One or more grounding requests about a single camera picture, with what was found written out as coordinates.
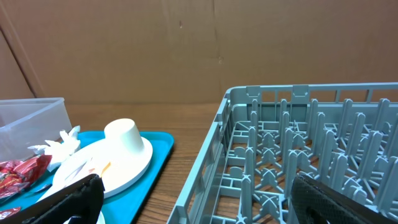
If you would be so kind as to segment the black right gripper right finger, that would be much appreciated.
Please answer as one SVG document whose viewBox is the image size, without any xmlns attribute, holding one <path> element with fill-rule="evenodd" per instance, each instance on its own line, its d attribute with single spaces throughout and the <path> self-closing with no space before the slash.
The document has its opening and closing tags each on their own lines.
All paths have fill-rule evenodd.
<svg viewBox="0 0 398 224">
<path fill-rule="evenodd" d="M 299 224 L 395 223 L 306 175 L 295 177 L 291 196 L 291 207 Z"/>
</svg>

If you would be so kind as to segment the red snack wrapper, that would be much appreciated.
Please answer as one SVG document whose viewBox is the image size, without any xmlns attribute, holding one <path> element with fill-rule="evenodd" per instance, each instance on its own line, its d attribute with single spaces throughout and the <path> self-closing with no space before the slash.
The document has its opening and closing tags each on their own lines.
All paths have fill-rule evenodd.
<svg viewBox="0 0 398 224">
<path fill-rule="evenodd" d="M 1 200 L 30 187 L 45 173 L 51 160 L 51 155 L 41 155 L 26 161 L 1 162 Z"/>
</svg>

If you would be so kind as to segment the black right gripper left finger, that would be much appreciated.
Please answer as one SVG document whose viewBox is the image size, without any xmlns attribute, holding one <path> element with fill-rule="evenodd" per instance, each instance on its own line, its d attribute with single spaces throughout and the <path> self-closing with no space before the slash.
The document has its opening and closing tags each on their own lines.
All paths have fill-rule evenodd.
<svg viewBox="0 0 398 224">
<path fill-rule="evenodd" d="M 104 203 L 104 185 L 96 174 L 90 174 L 49 197 L 1 220 L 1 224 L 95 224 Z"/>
</svg>

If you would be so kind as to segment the grey round plate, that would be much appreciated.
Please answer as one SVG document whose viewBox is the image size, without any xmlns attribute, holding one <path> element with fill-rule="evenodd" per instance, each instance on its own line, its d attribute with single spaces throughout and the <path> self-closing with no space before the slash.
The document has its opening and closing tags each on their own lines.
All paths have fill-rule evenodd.
<svg viewBox="0 0 398 224">
<path fill-rule="evenodd" d="M 67 221 L 65 221 L 63 224 L 78 224 L 81 223 L 83 221 L 83 217 L 80 216 L 72 216 L 70 217 Z M 104 215 L 102 212 L 99 213 L 98 215 L 98 219 L 96 224 L 105 224 L 105 219 L 104 219 Z"/>
</svg>

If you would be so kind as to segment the white napkin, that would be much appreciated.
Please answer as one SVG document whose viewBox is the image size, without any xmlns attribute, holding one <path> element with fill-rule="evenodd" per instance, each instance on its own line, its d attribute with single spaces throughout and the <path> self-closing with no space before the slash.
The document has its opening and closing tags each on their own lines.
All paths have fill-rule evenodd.
<svg viewBox="0 0 398 224">
<path fill-rule="evenodd" d="M 36 155 L 52 156 L 47 170 L 49 172 L 61 166 L 70 156 L 80 150 L 81 141 L 78 139 L 80 126 L 75 126 L 68 133 L 65 130 L 60 131 L 60 137 L 63 142 L 45 140 L 44 145 L 29 146 Z"/>
</svg>

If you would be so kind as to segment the red ketchup packet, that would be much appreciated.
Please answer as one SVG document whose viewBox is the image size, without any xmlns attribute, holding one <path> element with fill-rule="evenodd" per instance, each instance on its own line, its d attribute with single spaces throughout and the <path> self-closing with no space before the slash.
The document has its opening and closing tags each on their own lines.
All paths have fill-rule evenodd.
<svg viewBox="0 0 398 224">
<path fill-rule="evenodd" d="M 16 213 L 18 213 L 21 210 L 21 207 L 15 207 L 15 208 L 9 208 L 6 210 L 1 210 L 0 211 L 0 220 L 3 220 L 7 217 L 10 217 Z"/>
</svg>

